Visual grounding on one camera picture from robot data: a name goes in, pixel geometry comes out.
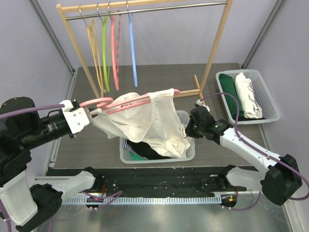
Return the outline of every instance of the pink hanger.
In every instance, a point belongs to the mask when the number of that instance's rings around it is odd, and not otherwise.
[[[121,23],[121,14],[119,15],[118,20],[118,35],[117,35],[117,52],[116,52],[116,58],[115,59],[115,18],[116,16],[112,16],[112,26],[111,26],[111,46],[112,46],[112,73],[114,76],[114,82],[116,90],[119,90],[119,83],[118,83],[118,73],[119,73],[119,46],[120,46],[120,23]]]
[[[179,93],[180,92],[179,92],[178,89],[174,89],[174,97],[177,97]],[[108,115],[111,115],[113,113],[117,113],[117,112],[120,112],[120,111],[123,111],[123,110],[126,110],[126,109],[130,109],[132,107],[151,103],[151,100],[149,98],[150,97],[149,97],[148,94],[144,94],[144,95],[139,96],[137,98],[128,99],[128,100],[117,102],[117,103],[112,103],[112,104],[109,104],[109,105],[106,105],[105,102],[103,102],[103,103],[98,104],[97,108],[100,108],[101,110],[109,110],[109,109],[115,108],[117,106],[121,106],[118,109],[110,110],[110,111],[106,112]]]
[[[79,106],[88,107],[96,103],[100,103],[100,105],[105,106],[105,105],[111,104],[113,101],[114,101],[113,98],[98,98],[98,99],[92,99],[92,100],[80,103]]]

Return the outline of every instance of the blue hanger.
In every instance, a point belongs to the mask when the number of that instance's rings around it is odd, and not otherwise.
[[[133,26],[132,26],[132,14],[129,14],[129,27],[130,27],[130,41],[131,41],[131,53],[132,53],[132,67],[133,67],[133,78],[134,85],[137,87],[137,72],[136,72],[136,62],[135,62],[135,49],[134,49],[134,38],[133,38]]]

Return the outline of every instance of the white t-shirt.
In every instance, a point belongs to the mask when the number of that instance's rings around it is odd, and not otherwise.
[[[177,116],[174,89],[148,93],[151,103],[114,114],[101,112],[94,118],[94,126],[107,133],[108,138],[122,137],[132,142],[145,142],[161,156],[186,157],[190,137]],[[120,96],[114,102],[136,98],[137,93]]]

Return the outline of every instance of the yellow hanger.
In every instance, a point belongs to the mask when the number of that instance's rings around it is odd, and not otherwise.
[[[93,19],[90,20],[90,25],[87,26],[88,38],[92,50],[93,61],[96,68],[98,85],[101,89],[101,97],[104,95],[104,85],[103,85],[103,76],[100,62],[100,51],[98,48],[98,35],[97,35],[97,27],[95,21]]]

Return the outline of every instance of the folded green towel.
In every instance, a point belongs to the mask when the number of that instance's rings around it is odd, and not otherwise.
[[[131,155],[131,159],[135,161],[148,160],[147,158],[141,157],[133,152],[130,152],[130,155]]]
[[[238,104],[239,104],[239,117],[244,117],[243,109],[242,109],[240,100],[239,100],[237,93],[236,93],[236,90],[235,90],[233,78],[231,76],[226,75],[226,74],[220,74],[219,75],[219,81],[220,81],[220,84],[221,84],[221,87],[222,87],[222,91],[224,93],[230,93],[236,98],[236,100],[238,101]],[[235,103],[234,99],[232,99],[230,96],[225,96],[225,99],[226,99],[228,109],[230,110],[231,116],[235,120],[236,114],[237,114],[236,103]]]

